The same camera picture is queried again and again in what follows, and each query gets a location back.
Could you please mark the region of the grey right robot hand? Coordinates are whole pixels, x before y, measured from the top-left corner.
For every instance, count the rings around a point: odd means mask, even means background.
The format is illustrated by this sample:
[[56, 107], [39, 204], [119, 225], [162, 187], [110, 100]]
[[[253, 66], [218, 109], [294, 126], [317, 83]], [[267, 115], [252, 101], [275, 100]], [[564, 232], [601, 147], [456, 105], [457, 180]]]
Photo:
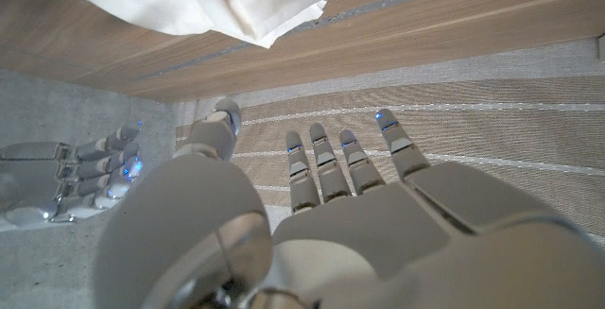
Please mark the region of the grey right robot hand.
[[18, 143], [1, 148], [1, 231], [75, 224], [111, 209], [143, 167], [123, 126], [90, 143]]

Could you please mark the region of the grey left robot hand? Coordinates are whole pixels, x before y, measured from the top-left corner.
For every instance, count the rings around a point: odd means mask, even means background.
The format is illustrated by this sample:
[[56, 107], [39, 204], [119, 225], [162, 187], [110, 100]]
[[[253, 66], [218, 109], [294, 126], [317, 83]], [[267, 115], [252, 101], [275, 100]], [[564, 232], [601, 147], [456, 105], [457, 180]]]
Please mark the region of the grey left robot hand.
[[600, 308], [604, 252], [528, 193], [460, 163], [430, 163], [388, 110], [375, 115], [397, 180], [354, 134], [338, 160], [285, 139], [291, 215], [276, 228], [232, 162], [229, 98], [119, 201], [98, 245], [97, 308]]

